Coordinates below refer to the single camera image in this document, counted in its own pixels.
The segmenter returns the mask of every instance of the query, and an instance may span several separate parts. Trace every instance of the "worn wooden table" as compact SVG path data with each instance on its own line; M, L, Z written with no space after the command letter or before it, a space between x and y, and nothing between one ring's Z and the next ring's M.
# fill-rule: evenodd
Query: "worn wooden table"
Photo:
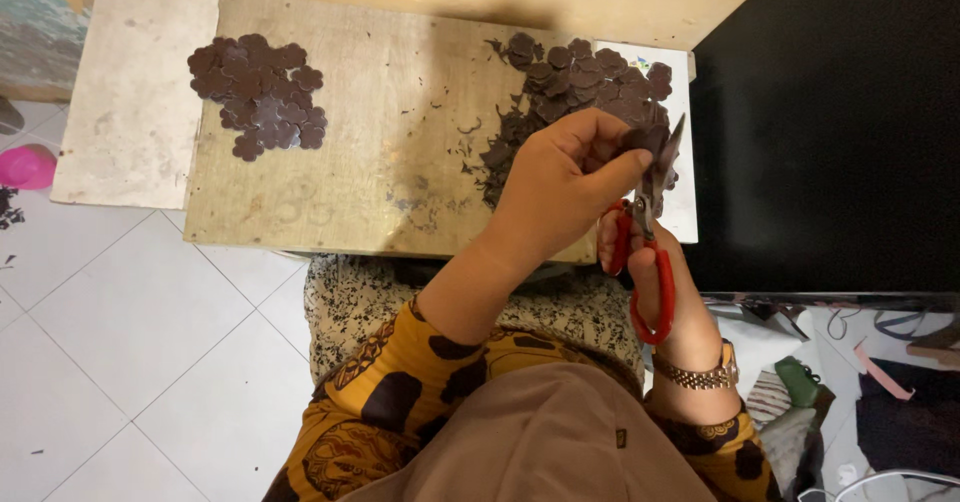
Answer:
M313 0L180 0L196 8L175 10L170 0L143 0L136 16L119 15L130 1L94 3L52 199L163 208L186 200L184 238L212 245L455 254L491 214L463 165L481 164L478 154L498 132L497 106L512 105L524 79L484 40L506 42L523 30L549 49L573 37ZM329 120L321 149L272 150L243 162L232 154L239 133L220 125L220 105L189 89L186 56L194 48L213 35L253 32L274 47L299 43L307 63L323 71L324 86L313 93ZM111 71L127 42L151 54L150 62ZM689 111L686 52L619 43L594 49L606 46L640 65L671 65L675 92L664 105L674 123ZM111 73L137 85L104 84ZM195 148L183 140L191 131ZM175 143L164 138L170 133ZM695 242L686 133L664 217L681 241ZM591 233L555 260L594 259Z

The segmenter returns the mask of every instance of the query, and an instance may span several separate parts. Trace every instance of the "metal watch band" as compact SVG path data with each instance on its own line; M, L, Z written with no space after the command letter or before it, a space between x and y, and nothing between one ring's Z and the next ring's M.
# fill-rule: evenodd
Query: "metal watch band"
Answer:
M692 371L677 368L658 354L655 348L653 360L655 371L667 377L671 382L690 390L732 388L740 380L740 369L737 367L734 345L726 338L723 339L723 345L721 346L720 364L711 370Z

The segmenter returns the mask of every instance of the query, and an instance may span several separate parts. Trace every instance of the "hand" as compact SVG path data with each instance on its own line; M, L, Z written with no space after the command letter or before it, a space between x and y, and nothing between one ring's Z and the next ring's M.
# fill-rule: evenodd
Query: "hand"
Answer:
M614 115L590 108L526 140L484 232L496 238L505 260L532 271L582 238L611 203L640 183L653 159L649 151L611 160L628 130Z
M621 211L609 212L600 219L597 231L597 257L600 264L609 267L614 256L614 241L617 238L617 218ZM720 333L714 318L700 298L693 283L687 259L680 242L666 228L654 222L654 238L660 249L670 256L673 269L676 303L673 314L673 330L657 347L673 365L688 371L707 371L716 367L720 354ZM654 324L660 316L660 277L655 265L654 250L643 246L641 226L633 223L630 228L630 257L627 270L637 290L636 311L647 324Z

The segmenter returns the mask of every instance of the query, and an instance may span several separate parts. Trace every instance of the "scissor handle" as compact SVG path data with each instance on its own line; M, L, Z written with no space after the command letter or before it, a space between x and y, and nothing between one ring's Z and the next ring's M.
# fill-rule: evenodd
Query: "scissor handle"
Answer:
M629 200L626 198L613 202L606 208L604 214L623 210L628 202ZM607 270L610 275L617 276L627 265L627 258L630 256L630 225L633 224L633 221L627 212L620 213L616 220L616 241L613 243L613 257L610 259L609 269Z
M633 324L633 330L640 339L649 345L659 345L664 342L670 329L673 327L673 311L677 300L677 290L673 283L673 265L670 264L670 254L657 245L657 240L643 241L643 247L654 250L656 255L656 274L659 280L660 288L660 313L656 321L655 332L647 326L646 320L637 311L637 300L640 295L637 287L633 287L633 295L630 297L630 322Z

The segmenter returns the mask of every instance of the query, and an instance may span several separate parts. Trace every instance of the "white board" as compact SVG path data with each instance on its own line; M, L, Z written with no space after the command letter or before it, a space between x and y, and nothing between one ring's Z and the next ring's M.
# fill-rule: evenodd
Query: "white board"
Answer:
M682 114L686 114L686 126L679 140L679 156L673 168L679 179L673 190L663 193L663 216L658 221L677 237L682 244L696 244L697 235L697 196L693 182L693 137L690 126L690 83L688 82L688 53L683 50L652 48L623 42L597 41L594 54L602 49L610 49L623 56L631 66L637 66L644 75L650 64L660 62L673 70L670 86L673 92L663 101L670 115L670 129L677 127Z
M186 58L220 0L94 0L50 193L53 202L186 207L203 102Z

